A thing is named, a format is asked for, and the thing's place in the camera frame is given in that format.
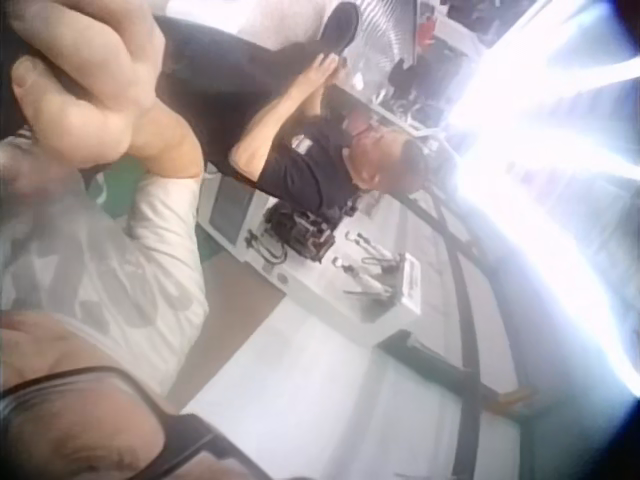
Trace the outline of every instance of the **man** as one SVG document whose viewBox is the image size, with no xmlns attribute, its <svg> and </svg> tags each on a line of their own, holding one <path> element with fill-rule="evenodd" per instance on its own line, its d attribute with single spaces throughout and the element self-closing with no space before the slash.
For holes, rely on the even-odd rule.
<svg viewBox="0 0 640 480">
<path fill-rule="evenodd" d="M 358 23 L 357 7 L 341 3 L 318 41 L 272 52 L 212 28 L 160 19 L 169 47 L 160 96 L 191 124 L 205 159 L 221 173 L 296 208 L 344 207 L 367 190 L 412 192 L 427 171 L 415 141 L 389 128 L 348 132 L 342 119 L 322 110 L 338 55 Z"/>
<path fill-rule="evenodd" d="M 194 235 L 203 158 L 155 96 L 164 40 L 148 7 L 5 5 L 39 53 L 11 78 L 34 135 L 0 144 L 0 477 L 268 479 L 161 399 L 207 312 Z M 76 170 L 124 153 L 147 169 L 126 234 Z"/>
</svg>

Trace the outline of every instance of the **white t-shirt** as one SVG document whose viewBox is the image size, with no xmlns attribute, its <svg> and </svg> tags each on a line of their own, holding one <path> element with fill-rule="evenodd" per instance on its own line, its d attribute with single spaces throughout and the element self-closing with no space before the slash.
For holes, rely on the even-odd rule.
<svg viewBox="0 0 640 480">
<path fill-rule="evenodd" d="M 200 180 L 147 175 L 125 231 L 75 180 L 36 205 L 3 205 L 0 306 L 59 318 L 165 394 L 208 311 Z"/>
</svg>

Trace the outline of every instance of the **glasses frame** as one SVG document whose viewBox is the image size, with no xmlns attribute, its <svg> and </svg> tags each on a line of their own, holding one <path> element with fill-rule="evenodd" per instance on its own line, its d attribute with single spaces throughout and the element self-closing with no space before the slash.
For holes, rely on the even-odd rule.
<svg viewBox="0 0 640 480">
<path fill-rule="evenodd" d="M 127 372 L 115 367 L 87 367 L 54 373 L 29 380 L 0 393 L 0 426 L 4 428 L 2 417 L 6 414 L 12 398 L 29 391 L 46 391 L 47 385 L 73 377 L 110 375 L 131 389 L 155 415 L 164 431 L 164 446 L 160 453 L 140 472 L 129 480 L 160 480 L 167 478 L 189 463 L 200 453 L 209 453 L 218 460 L 236 460 L 255 480 L 273 480 L 262 468 L 242 450 L 229 441 L 221 432 L 197 415 L 172 415 L 160 407 L 155 399 Z"/>
</svg>

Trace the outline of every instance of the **hand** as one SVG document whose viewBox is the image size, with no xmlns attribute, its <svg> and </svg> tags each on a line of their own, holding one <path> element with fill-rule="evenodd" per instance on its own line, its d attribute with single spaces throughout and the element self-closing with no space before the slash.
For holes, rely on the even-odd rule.
<svg viewBox="0 0 640 480">
<path fill-rule="evenodd" d="M 313 64 L 296 78 L 291 91 L 307 98 L 316 90 L 324 87 L 331 76 L 337 71 L 340 57 L 335 54 L 318 55 Z"/>
<path fill-rule="evenodd" d="M 12 70 L 40 148 L 77 168 L 120 158 L 157 102 L 164 38 L 147 3 L 11 0 L 8 12 L 16 32 L 59 70 L 35 57 Z"/>
</svg>

